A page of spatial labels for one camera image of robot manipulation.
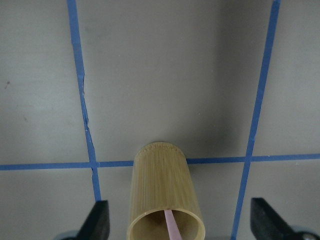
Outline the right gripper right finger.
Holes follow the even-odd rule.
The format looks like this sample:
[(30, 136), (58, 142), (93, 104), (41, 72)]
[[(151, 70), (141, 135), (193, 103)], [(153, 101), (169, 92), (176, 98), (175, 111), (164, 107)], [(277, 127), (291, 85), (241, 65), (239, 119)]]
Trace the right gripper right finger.
[(261, 197), (251, 199), (250, 229), (256, 240), (300, 239), (300, 236)]

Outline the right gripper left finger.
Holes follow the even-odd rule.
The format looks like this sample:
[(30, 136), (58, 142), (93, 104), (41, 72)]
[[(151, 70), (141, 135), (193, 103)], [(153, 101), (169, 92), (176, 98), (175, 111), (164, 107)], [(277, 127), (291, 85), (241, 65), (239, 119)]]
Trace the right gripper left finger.
[(97, 201), (80, 228), (76, 240), (107, 240), (110, 236), (109, 202)]

